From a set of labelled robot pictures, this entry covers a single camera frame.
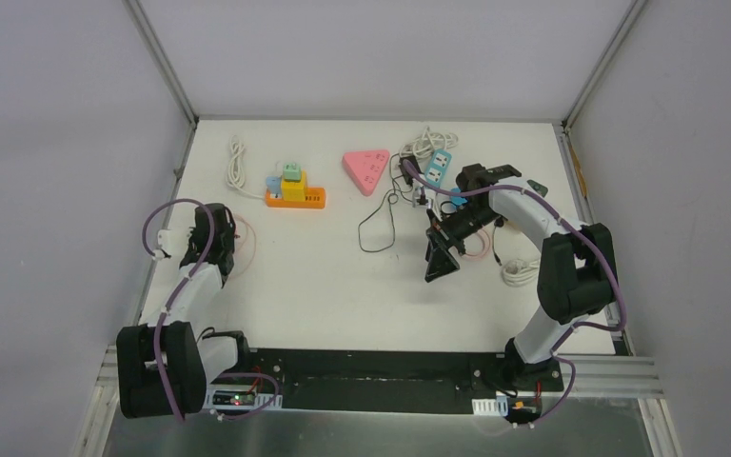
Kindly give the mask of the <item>pink triangular power strip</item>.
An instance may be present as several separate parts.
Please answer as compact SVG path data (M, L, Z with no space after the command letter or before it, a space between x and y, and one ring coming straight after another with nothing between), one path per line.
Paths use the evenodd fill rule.
M342 157L344 171L363 196L373 194L388 166L388 161L387 149L350 151Z

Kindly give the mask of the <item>yellow plug adapter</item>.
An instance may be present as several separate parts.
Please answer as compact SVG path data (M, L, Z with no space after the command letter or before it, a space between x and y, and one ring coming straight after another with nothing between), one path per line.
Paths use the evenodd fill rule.
M288 182L282 177L282 198L287 202L304 202L307 195L306 172L303 170L303 179L300 182Z

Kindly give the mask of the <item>light blue plug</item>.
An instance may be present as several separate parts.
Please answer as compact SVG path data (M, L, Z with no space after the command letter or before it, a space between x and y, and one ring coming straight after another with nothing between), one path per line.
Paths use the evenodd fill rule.
M267 191L271 195L282 194L282 177L281 176L268 176L266 178Z

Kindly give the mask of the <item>green patterned plug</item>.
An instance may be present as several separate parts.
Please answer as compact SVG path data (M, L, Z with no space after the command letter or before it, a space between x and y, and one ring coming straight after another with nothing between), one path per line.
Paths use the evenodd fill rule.
M548 187L534 181L534 180L528 180L527 184L541 197L545 197L547 193L549 192Z

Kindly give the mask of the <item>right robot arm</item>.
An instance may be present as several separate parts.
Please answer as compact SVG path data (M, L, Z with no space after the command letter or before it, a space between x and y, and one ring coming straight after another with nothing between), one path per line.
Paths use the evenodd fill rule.
M545 377L558 348L589 317L621 300L614 248L603 224L564 217L510 165L488 169L466 166L458 174L455 196L464 204L439 217L428 214L425 280L455 272L464 241L499 219L515 225L540 253L539 307L525 328L505 345L496 379L524 390Z

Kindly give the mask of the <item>black power adapter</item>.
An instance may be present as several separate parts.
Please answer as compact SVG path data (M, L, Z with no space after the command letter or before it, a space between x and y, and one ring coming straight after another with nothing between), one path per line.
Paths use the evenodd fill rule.
M417 176L422 175L418 159L415 155L402 155L399 158L398 168L403 180L409 187L413 186Z

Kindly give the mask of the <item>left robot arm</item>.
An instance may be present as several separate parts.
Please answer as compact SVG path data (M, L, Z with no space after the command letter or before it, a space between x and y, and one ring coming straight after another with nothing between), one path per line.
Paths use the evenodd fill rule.
M236 223L222 203L197 204L187 251L166 302L116 338L120 409L130 419L200 411L218 376L252 372L239 331L217 331L210 308L234 268Z

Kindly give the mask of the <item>blue square plug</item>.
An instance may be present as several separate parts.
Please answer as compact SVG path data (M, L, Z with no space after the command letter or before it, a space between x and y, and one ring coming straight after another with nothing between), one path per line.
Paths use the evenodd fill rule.
M450 191L454 192L454 193L461 193L461 190L459 188L453 188ZM466 198L464 198L462 196L455 196L455 195L450 195L449 201L456 208L463 207L468 202L468 200Z

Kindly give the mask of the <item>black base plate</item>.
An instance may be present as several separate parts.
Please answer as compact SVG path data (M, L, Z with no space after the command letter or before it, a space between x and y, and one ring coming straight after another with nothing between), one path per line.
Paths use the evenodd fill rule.
M207 380L205 406L234 413L503 415L516 401L539 411L542 394L564 389L558 362L526 368L502 352L259 348L232 368L209 368Z

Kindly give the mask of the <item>teal power strip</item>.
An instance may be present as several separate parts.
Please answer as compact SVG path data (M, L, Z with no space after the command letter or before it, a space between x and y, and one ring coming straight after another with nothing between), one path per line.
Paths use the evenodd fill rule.
M424 178L427 183L439 188L452 160L452 155L445 149L435 149L427 164Z

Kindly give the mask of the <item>green plug adapter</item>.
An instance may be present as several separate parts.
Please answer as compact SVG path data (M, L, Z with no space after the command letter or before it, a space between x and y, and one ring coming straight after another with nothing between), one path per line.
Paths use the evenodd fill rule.
M303 179L303 169L296 162L287 162L283 165L282 177L288 182L300 182Z

